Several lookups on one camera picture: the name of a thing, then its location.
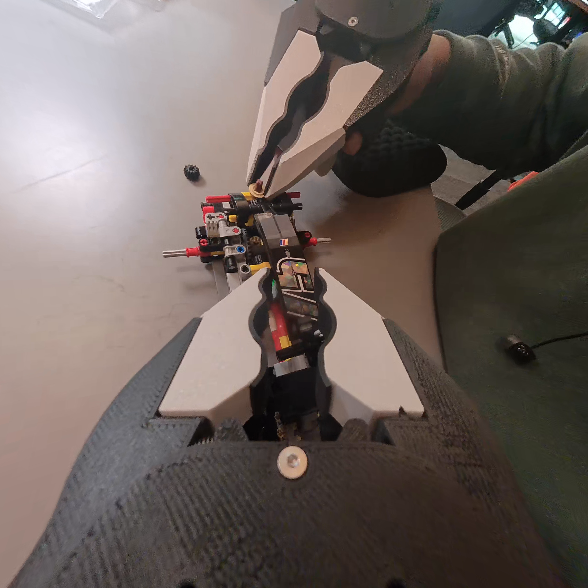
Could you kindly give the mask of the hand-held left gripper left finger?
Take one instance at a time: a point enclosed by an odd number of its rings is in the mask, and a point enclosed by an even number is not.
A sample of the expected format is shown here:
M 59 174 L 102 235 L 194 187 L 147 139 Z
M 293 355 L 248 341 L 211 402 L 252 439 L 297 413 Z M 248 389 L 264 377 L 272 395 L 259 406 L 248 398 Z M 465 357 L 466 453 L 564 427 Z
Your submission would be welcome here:
M 159 406 L 165 417 L 248 420 L 251 387 L 268 367 L 269 269 L 262 269 L 205 312 Z

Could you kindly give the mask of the clear plastic bag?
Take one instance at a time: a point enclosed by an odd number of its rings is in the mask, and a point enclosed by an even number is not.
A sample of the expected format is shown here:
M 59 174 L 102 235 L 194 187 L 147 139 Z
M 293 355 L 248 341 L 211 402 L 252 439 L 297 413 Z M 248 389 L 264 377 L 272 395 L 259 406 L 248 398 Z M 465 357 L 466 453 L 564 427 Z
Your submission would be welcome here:
M 122 6 L 125 10 L 133 11 L 139 6 L 154 11 L 161 11 L 169 1 L 48 1 L 60 7 L 75 8 L 96 19 L 103 19 L 114 8 Z

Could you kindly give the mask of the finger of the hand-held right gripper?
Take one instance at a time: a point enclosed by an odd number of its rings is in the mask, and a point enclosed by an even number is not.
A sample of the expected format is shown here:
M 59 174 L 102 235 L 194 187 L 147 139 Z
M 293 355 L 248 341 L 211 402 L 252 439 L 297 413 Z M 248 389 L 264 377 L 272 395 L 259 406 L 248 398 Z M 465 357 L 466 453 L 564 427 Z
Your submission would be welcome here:
M 298 30 L 262 91 L 249 155 L 247 184 L 266 173 L 277 149 L 292 129 L 306 81 L 323 59 L 316 37 Z
M 344 125 L 382 74 L 370 62 L 352 63 L 336 71 L 323 107 L 302 125 L 296 141 L 281 155 L 266 186 L 268 199 L 289 189 L 342 148 Z

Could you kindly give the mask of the person's right hand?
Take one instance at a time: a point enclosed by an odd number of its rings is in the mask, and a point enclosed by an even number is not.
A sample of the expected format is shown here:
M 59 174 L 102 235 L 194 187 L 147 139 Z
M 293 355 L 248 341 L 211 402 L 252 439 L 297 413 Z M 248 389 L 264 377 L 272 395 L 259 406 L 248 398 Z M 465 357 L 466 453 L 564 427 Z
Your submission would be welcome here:
M 426 52 L 420 57 L 401 87 L 349 127 L 341 152 L 345 155 L 356 155 L 364 143 L 370 143 L 379 134 L 388 119 L 396 118 L 401 112 L 411 107 L 428 86 L 437 84 L 441 80 L 450 56 L 449 40 L 442 35 L 432 35 Z

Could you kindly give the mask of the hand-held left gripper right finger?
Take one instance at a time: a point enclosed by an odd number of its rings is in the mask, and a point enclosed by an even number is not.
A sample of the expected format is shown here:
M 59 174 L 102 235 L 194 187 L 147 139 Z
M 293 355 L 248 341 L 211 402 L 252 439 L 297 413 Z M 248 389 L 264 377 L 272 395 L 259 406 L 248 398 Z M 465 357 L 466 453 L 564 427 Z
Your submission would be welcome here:
M 329 413 L 336 420 L 422 417 L 423 403 L 384 318 L 322 268 L 315 270 L 315 292 Z

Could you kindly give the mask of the person's green sweatshirt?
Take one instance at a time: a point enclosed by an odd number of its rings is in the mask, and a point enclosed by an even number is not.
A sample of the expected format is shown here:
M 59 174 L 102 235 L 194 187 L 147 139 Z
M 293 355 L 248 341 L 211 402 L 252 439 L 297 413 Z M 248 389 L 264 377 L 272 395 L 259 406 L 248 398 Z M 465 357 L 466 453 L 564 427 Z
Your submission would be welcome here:
M 446 366 L 500 438 L 567 582 L 587 587 L 587 338 L 516 364 L 497 341 L 587 331 L 587 175 L 574 156 L 439 238 Z

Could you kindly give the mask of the person's right forearm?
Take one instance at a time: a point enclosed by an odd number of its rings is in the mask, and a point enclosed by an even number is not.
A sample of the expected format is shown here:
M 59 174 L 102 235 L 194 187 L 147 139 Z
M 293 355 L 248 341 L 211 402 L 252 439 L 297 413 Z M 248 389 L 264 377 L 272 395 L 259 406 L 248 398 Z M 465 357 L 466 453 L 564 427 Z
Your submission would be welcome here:
M 568 48 L 511 50 L 499 40 L 437 31 L 447 66 L 400 118 L 407 129 L 503 176 L 574 156 L 587 175 L 587 34 Z

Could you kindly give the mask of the black sweatshirt drawstring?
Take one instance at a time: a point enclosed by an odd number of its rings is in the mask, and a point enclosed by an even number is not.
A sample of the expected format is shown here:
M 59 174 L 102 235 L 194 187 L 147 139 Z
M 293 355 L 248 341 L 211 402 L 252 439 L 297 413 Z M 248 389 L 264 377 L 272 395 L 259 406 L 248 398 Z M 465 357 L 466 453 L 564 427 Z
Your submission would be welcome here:
M 505 337 L 500 337 L 497 341 L 497 344 L 516 364 L 529 364 L 536 360 L 536 349 L 551 345 L 552 343 L 574 341 L 576 339 L 584 339 L 586 337 L 587 331 L 553 337 L 551 339 L 529 345 L 525 343 L 519 336 L 510 334 Z

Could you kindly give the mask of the lego car chassis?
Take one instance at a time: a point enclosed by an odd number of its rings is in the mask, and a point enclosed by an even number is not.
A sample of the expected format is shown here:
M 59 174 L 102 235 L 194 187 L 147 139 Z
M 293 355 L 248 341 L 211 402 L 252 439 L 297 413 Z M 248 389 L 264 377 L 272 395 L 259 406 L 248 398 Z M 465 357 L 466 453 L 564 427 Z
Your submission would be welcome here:
M 199 258 L 212 267 L 217 292 L 229 292 L 264 269 L 272 277 L 268 308 L 269 350 L 276 363 L 254 386 L 254 415 L 244 428 L 250 440 L 278 440 L 291 426 L 300 437 L 320 425 L 313 378 L 325 337 L 318 327 L 309 247 L 331 243 L 296 228 L 298 192 L 286 192 L 263 203 L 256 189 L 207 196 L 201 204 L 203 224 L 195 229 L 198 244 L 163 251 L 164 258 Z

